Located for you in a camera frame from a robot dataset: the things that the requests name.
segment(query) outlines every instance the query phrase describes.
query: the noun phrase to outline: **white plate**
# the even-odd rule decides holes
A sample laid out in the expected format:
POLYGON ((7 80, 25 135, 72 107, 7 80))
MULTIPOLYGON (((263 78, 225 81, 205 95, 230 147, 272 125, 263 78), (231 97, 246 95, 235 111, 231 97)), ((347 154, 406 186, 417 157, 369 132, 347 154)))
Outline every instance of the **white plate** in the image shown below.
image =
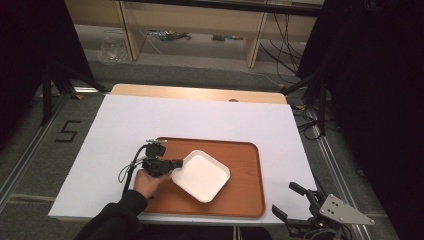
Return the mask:
POLYGON ((230 178, 230 169, 201 150, 194 150, 172 180, 200 202, 210 202, 230 178))

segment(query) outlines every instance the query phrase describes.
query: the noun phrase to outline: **human hand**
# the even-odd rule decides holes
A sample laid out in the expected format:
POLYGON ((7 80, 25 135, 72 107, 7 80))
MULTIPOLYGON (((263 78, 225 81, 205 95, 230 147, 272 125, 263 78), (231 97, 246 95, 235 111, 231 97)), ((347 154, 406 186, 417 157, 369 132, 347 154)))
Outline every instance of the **human hand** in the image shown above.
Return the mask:
POLYGON ((134 190, 141 193, 146 199, 153 197, 159 188, 159 185, 166 180, 171 179, 171 173, 164 174, 160 177, 150 176, 146 170, 137 171, 134 182, 134 190))

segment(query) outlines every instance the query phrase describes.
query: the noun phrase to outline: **black curtain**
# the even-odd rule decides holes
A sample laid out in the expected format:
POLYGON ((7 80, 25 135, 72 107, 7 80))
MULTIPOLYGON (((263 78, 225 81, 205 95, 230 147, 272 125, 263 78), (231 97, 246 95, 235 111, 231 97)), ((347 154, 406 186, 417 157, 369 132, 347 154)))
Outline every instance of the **black curtain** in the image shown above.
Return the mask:
POLYGON ((94 77, 64 1, 3 1, 0 11, 1 148, 41 85, 46 64, 62 91, 72 91, 70 78, 94 77))
MULTIPOLYGON (((375 11, 358 11, 360 25, 345 51, 327 63, 335 67, 324 81, 336 120, 397 234, 412 239, 424 212, 424 3, 377 3, 375 11)), ((337 19, 317 21, 299 77, 320 68, 346 26, 344 17, 337 19)))

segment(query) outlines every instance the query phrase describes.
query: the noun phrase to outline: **wooden tray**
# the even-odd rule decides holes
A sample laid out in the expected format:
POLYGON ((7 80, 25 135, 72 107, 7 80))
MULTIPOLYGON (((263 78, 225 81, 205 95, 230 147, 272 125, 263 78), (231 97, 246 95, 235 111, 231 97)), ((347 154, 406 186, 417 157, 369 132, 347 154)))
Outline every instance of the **wooden tray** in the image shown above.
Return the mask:
POLYGON ((166 138, 164 159, 184 159, 194 150, 211 155, 231 172, 231 177, 209 203, 201 203, 172 180, 149 200, 146 212, 235 217, 260 217, 265 211, 257 147, 246 142, 166 138))

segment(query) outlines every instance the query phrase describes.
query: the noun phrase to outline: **white table surface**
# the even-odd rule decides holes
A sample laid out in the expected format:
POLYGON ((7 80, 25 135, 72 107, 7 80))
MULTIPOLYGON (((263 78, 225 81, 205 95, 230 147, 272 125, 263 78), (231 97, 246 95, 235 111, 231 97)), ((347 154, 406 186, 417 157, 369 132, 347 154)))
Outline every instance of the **white table surface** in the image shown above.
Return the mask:
POLYGON ((163 136, 255 144, 266 210, 259 218, 142 213, 142 221, 282 223, 271 212, 272 204, 289 218, 311 217, 306 197, 288 188, 289 182, 297 182, 316 189, 289 105, 121 95, 105 97, 49 216, 64 221, 90 219, 107 203, 119 201, 124 186, 118 182, 121 169, 132 161, 146 139, 163 136))

